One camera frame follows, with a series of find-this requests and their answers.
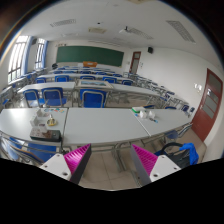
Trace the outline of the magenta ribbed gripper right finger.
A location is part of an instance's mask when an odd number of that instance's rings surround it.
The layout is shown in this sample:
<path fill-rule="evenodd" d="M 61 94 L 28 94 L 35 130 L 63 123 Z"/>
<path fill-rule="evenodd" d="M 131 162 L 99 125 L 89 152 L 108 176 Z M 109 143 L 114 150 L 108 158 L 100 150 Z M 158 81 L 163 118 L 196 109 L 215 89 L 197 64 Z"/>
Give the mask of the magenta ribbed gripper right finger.
<path fill-rule="evenodd" d="M 137 145 L 131 145 L 130 153 L 143 186 L 180 170 L 166 155 L 156 156 Z"/>

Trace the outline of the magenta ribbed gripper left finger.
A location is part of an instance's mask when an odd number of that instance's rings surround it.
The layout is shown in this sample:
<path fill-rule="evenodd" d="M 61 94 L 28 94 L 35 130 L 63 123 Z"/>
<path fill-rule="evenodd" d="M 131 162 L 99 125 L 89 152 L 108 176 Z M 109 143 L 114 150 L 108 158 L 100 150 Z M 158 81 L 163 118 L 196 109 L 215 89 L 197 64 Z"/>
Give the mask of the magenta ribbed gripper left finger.
<path fill-rule="evenodd" d="M 40 168 L 74 184 L 79 184 L 91 153 L 91 145 L 87 144 L 65 155 L 55 154 Z"/>

